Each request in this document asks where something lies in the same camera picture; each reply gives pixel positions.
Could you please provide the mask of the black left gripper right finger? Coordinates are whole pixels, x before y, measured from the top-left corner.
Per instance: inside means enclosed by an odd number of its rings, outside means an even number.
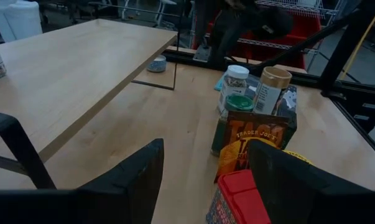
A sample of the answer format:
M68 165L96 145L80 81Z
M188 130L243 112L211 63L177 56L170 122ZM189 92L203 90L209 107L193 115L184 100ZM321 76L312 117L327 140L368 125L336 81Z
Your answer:
M308 162L260 140L249 143L248 156L271 224L310 224L315 197L327 181Z

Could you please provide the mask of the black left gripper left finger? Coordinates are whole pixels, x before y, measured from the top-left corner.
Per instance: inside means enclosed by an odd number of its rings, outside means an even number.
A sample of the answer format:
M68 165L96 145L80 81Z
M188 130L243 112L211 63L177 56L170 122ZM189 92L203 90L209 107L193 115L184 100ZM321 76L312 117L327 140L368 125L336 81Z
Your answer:
M164 169L164 140L157 138L109 171L79 187L96 194L94 224L151 224Z

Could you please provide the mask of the yellow-lid crunchy chili jar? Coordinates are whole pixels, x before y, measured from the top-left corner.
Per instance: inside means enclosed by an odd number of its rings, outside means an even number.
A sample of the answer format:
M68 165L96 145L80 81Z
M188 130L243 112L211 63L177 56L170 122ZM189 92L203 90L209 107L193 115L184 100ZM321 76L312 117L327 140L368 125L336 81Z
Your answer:
M306 157L300 155L297 152L287 151L287 150L284 150L284 152L287 153L287 154L289 154L289 155L291 155L291 156L294 156L294 157L296 157L296 158L298 158L298 159L300 159L300 160L302 160L302 161L304 161L304 162L306 162L306 163L308 163L310 165L313 165L312 161L310 161L309 159L307 159Z

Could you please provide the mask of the red-lid patterned spice tin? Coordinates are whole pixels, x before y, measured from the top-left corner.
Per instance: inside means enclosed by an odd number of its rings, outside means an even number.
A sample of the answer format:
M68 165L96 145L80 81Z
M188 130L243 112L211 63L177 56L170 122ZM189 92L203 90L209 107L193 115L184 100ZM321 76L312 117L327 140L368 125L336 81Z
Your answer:
M207 224L271 224L250 170L219 177Z

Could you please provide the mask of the brown taco seasoning pouch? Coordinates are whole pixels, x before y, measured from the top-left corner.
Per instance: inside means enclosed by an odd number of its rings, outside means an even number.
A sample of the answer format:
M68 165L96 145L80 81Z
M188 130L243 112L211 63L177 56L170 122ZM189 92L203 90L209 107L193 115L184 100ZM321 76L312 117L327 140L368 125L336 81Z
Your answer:
M251 141L260 140L280 149L289 126L289 118L230 111L221 136L218 169L214 182L221 175L249 168L248 149Z

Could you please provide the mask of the green-lid spice jar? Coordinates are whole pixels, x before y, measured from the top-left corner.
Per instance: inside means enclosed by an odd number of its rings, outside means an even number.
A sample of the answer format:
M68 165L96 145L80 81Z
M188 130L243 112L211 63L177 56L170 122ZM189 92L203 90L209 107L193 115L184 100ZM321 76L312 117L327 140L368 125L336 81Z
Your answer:
M211 153L218 157L223 148L223 138L226 130L228 113L230 111L251 112L253 110L252 99L244 95L231 94L224 98L223 108L220 109L220 116L211 145Z

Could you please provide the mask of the everything bagel seasoning jar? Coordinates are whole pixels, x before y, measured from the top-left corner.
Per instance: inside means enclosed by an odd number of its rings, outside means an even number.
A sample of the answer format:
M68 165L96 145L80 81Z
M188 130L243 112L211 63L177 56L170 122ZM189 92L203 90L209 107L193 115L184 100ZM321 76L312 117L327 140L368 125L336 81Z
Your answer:
M244 95L249 76L249 70L240 65L228 65L227 70L222 78L220 88L220 98L218 101L218 109L222 112L225 108L226 97L228 95L237 94Z

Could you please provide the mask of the wooden shelf with black legs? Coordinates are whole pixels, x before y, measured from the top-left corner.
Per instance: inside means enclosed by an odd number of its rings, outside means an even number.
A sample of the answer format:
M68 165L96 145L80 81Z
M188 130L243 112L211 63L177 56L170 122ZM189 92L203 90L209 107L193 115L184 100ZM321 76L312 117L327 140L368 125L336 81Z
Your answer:
M47 162L145 67L174 31L96 19L0 45L0 113Z

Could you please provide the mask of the small candle tin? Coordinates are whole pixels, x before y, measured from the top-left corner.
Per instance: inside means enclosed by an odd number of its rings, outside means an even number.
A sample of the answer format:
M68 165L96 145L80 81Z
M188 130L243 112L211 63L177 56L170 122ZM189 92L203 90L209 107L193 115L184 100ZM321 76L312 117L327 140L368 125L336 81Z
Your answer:
M161 73L166 71L167 59L163 55L157 56L150 64L146 67L146 70L154 73Z

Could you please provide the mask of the red storage bin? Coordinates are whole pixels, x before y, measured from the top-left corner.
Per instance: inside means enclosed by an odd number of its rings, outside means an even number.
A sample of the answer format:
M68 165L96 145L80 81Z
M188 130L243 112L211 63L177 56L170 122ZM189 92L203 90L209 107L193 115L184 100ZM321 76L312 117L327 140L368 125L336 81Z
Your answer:
M320 19L317 17L293 15L293 22L292 31L289 34L276 39L259 39L251 31L243 34L241 36L243 39L258 40L261 43L256 45L247 42L238 42L233 48L232 56L265 61L274 58L287 50L286 48L277 47L277 45L291 47L303 42L321 29Z

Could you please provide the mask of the white round container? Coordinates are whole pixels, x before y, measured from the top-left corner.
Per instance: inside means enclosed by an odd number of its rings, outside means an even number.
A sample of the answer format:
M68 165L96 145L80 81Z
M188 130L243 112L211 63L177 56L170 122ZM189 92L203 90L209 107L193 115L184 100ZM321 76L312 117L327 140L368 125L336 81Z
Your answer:
M38 2L0 0L0 35L5 42L39 34L42 26Z

